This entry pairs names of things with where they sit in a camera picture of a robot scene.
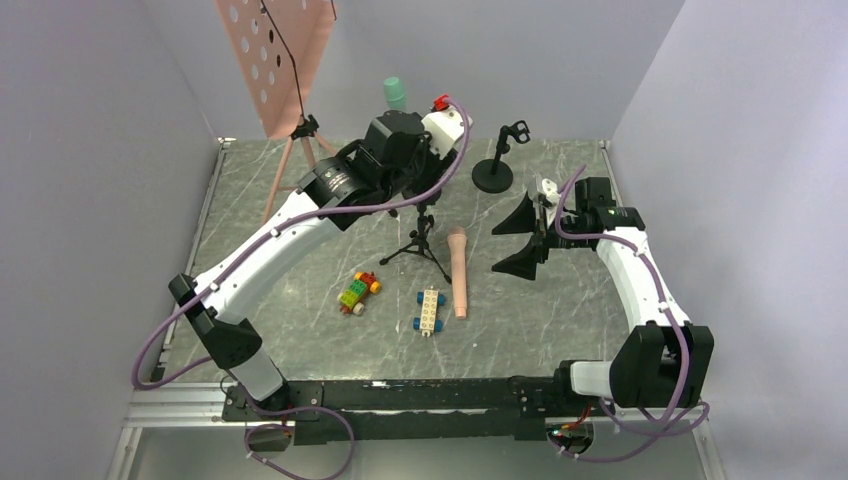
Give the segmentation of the black shock-mount tripod stand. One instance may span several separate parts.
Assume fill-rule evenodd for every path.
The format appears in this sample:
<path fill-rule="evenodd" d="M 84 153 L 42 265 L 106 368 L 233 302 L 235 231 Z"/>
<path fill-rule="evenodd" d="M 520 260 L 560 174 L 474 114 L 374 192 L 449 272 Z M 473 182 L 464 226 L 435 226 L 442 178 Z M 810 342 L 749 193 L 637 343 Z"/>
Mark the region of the black shock-mount tripod stand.
<path fill-rule="evenodd" d="M 434 204 L 434 201 L 424 201 L 416 205 L 416 228 L 409 233 L 410 241 L 405 246 L 398 248 L 395 252 L 381 258 L 379 260 L 379 264 L 381 266 L 385 266 L 401 254 L 421 257 L 432 262 L 441 273 L 443 279 L 451 285 L 452 277 L 446 272 L 440 261 L 436 258 L 428 240 L 428 236 L 435 226 L 435 218 L 432 214 L 429 214 L 427 210 L 429 206 Z"/>

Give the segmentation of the teal green microphone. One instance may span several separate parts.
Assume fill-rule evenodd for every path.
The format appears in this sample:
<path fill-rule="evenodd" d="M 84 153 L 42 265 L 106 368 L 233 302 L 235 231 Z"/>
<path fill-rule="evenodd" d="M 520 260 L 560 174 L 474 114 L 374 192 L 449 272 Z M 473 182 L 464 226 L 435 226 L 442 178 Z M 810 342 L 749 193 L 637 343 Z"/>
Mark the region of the teal green microphone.
<path fill-rule="evenodd" d="M 388 77 L 383 81 L 384 100 L 389 110 L 405 111 L 407 95 L 404 83 L 399 77 Z"/>

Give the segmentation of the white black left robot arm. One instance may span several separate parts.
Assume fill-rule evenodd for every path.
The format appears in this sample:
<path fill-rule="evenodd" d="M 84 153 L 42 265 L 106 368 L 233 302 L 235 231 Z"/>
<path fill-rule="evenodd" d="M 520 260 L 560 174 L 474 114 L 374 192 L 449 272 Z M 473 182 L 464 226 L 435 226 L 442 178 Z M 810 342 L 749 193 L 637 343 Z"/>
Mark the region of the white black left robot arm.
<path fill-rule="evenodd" d="M 389 110 L 361 139 L 315 163 L 297 188 L 216 266 L 174 277 L 169 291 L 216 366 L 260 403 L 287 405 L 290 388 L 247 315 L 305 256 L 359 218 L 426 204 L 456 173 L 472 117 L 458 104 L 426 115 Z"/>

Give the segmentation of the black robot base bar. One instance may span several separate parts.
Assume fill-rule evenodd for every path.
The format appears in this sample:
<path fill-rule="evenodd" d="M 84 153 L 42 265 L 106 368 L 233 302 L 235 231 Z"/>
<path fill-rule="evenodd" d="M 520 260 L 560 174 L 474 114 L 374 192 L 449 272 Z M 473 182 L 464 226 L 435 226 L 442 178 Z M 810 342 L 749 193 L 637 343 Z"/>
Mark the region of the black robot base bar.
<path fill-rule="evenodd" d="M 290 422 L 297 445 L 357 440 L 510 437 L 544 441 L 549 428 L 596 414 L 598 401 L 559 377 L 291 381 L 281 399 L 251 407 L 231 386 L 225 422 Z"/>

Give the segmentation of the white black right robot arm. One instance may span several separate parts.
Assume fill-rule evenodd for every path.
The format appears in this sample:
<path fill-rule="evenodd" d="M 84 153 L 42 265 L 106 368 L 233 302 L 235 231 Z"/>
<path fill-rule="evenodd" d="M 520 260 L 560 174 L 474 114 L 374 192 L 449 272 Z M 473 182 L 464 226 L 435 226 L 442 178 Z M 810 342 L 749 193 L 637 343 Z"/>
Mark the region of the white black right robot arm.
<path fill-rule="evenodd" d="M 710 329 L 694 325 L 674 300 L 653 261 L 639 212 L 617 204 L 610 180 L 587 177 L 571 185 L 575 207 L 568 210 L 553 181 L 536 180 L 492 230 L 528 234 L 528 243 L 493 271 L 533 280 L 551 250 L 592 250 L 611 276 L 629 335 L 610 361 L 563 362 L 557 373 L 565 392 L 624 408 L 695 406 L 714 349 Z"/>

